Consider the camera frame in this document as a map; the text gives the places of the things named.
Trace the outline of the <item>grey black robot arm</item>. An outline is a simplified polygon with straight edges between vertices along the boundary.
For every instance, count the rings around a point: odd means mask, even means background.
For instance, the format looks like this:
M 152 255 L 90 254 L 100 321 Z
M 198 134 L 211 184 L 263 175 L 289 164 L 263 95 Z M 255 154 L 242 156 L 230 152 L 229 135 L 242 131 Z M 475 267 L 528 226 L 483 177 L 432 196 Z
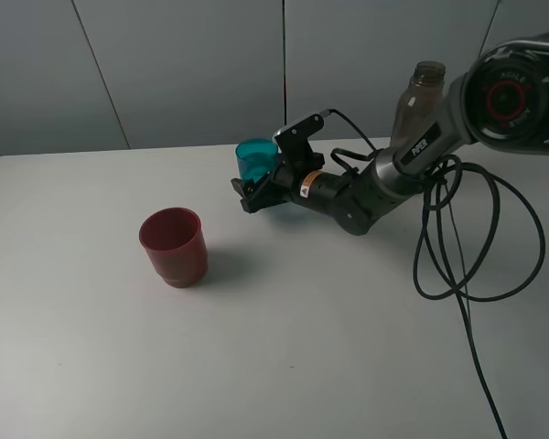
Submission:
M 403 145 L 354 155 L 366 162 L 363 170 L 341 162 L 342 175 L 323 171 L 324 156 L 308 139 L 332 113 L 314 112 L 278 130 L 274 169 L 258 181 L 232 180 L 245 212 L 291 202 L 360 236 L 422 192 L 431 167 L 463 145 L 549 155 L 549 32 L 486 52 L 451 83 L 444 100 Z

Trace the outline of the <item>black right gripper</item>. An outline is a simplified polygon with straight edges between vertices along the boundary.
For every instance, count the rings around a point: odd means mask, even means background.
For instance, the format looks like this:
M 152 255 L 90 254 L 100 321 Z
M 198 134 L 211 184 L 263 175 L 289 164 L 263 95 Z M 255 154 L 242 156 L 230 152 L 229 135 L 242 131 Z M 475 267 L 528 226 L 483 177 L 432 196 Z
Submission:
M 334 219 L 343 230 L 354 235 L 353 215 L 343 205 L 342 197 L 352 180 L 348 172 L 335 175 L 313 170 L 295 176 L 286 167 L 279 166 L 273 173 L 268 171 L 257 180 L 232 178 L 231 185 L 241 196 L 242 209 L 246 213 L 291 202 Z

